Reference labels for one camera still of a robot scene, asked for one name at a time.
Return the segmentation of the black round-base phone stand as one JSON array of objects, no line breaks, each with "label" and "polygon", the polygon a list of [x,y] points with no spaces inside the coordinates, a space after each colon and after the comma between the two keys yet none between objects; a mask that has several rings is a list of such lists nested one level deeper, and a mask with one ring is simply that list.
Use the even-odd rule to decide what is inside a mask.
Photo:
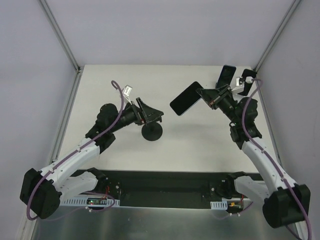
[{"label": "black round-base phone stand", "polygon": [[154,142],[162,137],[163,128],[158,122],[151,122],[143,125],[141,134],[145,140]]}]

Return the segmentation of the blue-edged black phone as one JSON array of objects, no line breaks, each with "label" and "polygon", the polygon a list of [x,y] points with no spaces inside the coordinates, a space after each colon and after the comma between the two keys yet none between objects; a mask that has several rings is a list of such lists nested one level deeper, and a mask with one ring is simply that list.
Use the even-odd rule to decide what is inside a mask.
[{"label": "blue-edged black phone", "polygon": [[235,75],[236,69],[237,68],[235,66],[225,64],[222,67],[222,70],[221,70],[219,78],[215,84],[215,87],[218,89],[218,88],[221,88],[225,85],[230,85],[230,83],[232,82],[232,79]]},{"label": "blue-edged black phone", "polygon": [[171,109],[178,116],[183,115],[201,99],[201,96],[198,94],[197,90],[202,88],[203,87],[199,82],[194,81],[170,102],[169,105]]}]

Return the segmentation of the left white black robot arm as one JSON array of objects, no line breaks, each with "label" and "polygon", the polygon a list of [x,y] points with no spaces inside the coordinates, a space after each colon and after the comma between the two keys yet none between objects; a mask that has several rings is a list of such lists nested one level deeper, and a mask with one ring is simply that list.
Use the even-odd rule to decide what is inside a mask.
[{"label": "left white black robot arm", "polygon": [[141,134],[147,141],[157,141],[162,136],[163,111],[148,106],[139,97],[136,102],[121,106],[118,110],[112,103],[104,104],[93,127],[70,153],[40,170],[31,168],[24,174],[19,198],[26,205],[30,221],[50,217],[61,203],[84,192],[107,196],[107,176],[100,170],[92,167],[78,176],[73,174],[109,148],[116,139],[116,131],[136,124],[142,127]]}]

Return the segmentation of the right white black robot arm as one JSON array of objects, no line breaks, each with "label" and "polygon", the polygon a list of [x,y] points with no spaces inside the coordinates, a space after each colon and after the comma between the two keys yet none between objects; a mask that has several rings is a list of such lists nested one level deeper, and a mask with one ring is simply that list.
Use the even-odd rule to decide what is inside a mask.
[{"label": "right white black robot arm", "polygon": [[311,192],[299,185],[268,152],[264,139],[255,124],[258,102],[252,96],[234,99],[230,86],[198,88],[196,92],[213,110],[221,110],[230,120],[230,136],[238,148],[254,164],[264,180],[264,186],[241,173],[225,184],[230,197],[243,194],[262,206],[265,220],[272,228],[279,228],[304,221],[311,229],[308,217]]}]

